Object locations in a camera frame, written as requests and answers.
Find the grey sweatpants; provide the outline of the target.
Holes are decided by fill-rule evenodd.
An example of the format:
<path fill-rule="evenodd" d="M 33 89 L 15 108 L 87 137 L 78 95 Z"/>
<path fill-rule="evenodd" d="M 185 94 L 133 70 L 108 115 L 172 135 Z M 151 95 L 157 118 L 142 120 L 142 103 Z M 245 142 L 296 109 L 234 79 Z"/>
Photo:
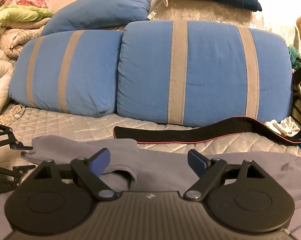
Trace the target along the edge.
<path fill-rule="evenodd" d="M 117 197 L 96 203 L 86 220 L 67 232 L 28 235 L 14 231 L 5 203 L 36 167 L 13 192 L 0 195 L 0 239 L 301 239 L 301 157 L 271 152 L 205 156 L 229 164 L 253 160 L 293 198 L 295 209 L 288 228 L 242 233 L 214 220 L 203 204 L 183 198 L 199 179 L 188 165 L 187 154 L 140 149 L 131 139 L 76 142 L 55 135 L 34 138 L 32 146 L 22 156 L 37 167 L 48 159 L 57 165 L 69 164 L 107 148 L 110 164 L 99 178 Z"/>

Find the quilted white bedspread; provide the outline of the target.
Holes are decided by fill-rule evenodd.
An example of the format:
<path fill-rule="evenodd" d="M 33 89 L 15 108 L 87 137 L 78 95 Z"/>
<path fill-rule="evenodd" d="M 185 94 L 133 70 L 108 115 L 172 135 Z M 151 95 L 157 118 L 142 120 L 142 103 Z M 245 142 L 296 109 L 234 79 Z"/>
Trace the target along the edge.
<path fill-rule="evenodd" d="M 2 110 L 0 124 L 11 127 L 16 139 L 21 140 L 25 145 L 30 145 L 35 137 L 46 135 L 58 135 L 79 142 L 111 139 L 116 126 L 156 131 L 187 130 L 184 126 L 160 125 L 123 118 L 116 114 L 94 118 L 40 110 L 13 102 Z M 194 148 L 204 154 L 262 151 L 289 153 L 301 157 L 299 146 L 286 146 L 256 133 L 227 135 L 195 144 L 139 144 L 138 147 L 174 153 L 186 153 Z"/>

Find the black belt red edge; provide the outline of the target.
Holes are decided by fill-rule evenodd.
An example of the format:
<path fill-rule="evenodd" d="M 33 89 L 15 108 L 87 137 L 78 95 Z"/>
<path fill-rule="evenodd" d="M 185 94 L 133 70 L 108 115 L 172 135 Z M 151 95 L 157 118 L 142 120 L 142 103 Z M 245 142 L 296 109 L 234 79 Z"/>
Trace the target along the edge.
<path fill-rule="evenodd" d="M 301 130 L 294 136 L 281 136 L 262 122 L 246 117 L 235 116 L 215 124 L 189 130 L 146 130 L 127 127 L 114 127 L 114 138 L 133 139 L 139 144 L 197 144 L 242 133 L 257 133 L 284 145 L 301 143 Z"/>

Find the white crumpled cloth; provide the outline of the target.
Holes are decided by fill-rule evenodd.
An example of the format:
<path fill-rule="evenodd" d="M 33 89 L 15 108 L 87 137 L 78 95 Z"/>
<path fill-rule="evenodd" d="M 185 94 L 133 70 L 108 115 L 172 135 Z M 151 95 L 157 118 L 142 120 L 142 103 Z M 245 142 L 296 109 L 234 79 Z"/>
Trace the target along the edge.
<path fill-rule="evenodd" d="M 286 117 L 280 122 L 277 122 L 276 120 L 267 121 L 265 122 L 265 125 L 283 137 L 293 137 L 301 130 L 301 127 L 291 116 Z"/>

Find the blue striped pillow left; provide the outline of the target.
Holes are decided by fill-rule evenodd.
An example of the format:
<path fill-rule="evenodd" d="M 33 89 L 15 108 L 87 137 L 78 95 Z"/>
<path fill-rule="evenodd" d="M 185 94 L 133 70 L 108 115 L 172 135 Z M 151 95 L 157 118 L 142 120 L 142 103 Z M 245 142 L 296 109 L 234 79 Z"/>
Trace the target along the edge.
<path fill-rule="evenodd" d="M 116 111 L 117 68 L 123 33 L 66 31 L 27 42 L 9 96 L 27 107 L 101 117 Z"/>

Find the blue striped pillow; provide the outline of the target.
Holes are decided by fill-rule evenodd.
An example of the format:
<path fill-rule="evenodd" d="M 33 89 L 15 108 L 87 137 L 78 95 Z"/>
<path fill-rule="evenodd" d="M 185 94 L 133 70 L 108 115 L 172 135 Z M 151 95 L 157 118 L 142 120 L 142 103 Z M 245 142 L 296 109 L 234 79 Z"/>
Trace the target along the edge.
<path fill-rule="evenodd" d="M 123 33 L 66 31 L 27 42 L 9 96 L 27 107 L 101 117 L 116 111 L 117 68 Z"/>
<path fill-rule="evenodd" d="M 126 26 L 118 65 L 120 116 L 203 127 L 233 116 L 288 117 L 292 68 L 285 40 L 205 21 Z"/>

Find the cream knitted blanket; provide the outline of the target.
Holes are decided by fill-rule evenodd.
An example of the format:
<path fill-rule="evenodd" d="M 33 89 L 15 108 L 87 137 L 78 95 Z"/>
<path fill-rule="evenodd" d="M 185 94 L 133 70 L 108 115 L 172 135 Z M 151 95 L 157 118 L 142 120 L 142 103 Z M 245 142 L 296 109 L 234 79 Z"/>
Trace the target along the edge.
<path fill-rule="evenodd" d="M 50 18 L 33 22 L 6 20 L 0 29 L 0 113 L 8 103 L 9 84 L 23 46 L 37 38 Z"/>

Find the light green blanket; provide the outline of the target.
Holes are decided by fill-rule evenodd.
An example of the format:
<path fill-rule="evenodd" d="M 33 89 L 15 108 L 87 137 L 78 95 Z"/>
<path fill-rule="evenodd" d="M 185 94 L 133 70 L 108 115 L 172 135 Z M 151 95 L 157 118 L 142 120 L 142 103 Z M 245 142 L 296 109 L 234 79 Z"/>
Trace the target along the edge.
<path fill-rule="evenodd" d="M 26 5 L 5 5 L 0 8 L 0 30 L 5 20 L 31 22 L 51 17 L 53 10 Z"/>

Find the blue striped pillow right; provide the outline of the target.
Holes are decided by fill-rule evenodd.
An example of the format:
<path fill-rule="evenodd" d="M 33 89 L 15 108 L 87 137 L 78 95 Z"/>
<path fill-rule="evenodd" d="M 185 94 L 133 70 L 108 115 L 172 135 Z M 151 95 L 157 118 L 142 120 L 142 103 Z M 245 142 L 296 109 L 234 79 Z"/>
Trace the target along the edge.
<path fill-rule="evenodd" d="M 120 116 L 203 127 L 233 116 L 288 117 L 292 68 L 285 40 L 205 21 L 126 26 L 118 65 Z"/>

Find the plain blue pillow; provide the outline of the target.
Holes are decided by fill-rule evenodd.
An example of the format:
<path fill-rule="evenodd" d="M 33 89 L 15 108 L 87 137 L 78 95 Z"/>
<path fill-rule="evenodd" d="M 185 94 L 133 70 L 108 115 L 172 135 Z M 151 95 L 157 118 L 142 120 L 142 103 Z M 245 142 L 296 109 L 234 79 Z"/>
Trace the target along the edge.
<path fill-rule="evenodd" d="M 145 21 L 152 0 L 78 0 L 58 10 L 42 36 L 63 31 L 100 29 Z"/>

